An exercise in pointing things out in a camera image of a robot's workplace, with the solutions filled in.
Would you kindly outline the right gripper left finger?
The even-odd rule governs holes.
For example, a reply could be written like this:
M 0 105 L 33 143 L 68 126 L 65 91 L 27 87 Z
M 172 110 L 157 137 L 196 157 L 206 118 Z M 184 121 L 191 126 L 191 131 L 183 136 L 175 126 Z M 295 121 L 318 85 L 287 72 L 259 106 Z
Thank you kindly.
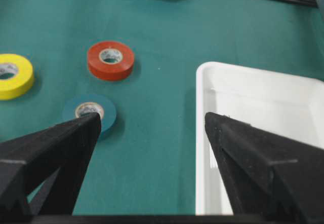
M 101 133 L 98 113 L 1 143 L 1 218 L 71 215 Z

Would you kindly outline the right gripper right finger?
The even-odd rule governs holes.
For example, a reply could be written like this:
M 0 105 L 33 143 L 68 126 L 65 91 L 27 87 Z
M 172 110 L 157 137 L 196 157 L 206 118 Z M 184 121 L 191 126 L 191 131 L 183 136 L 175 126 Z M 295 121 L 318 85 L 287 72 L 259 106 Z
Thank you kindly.
M 212 112 L 205 131 L 234 214 L 323 223 L 323 149 Z

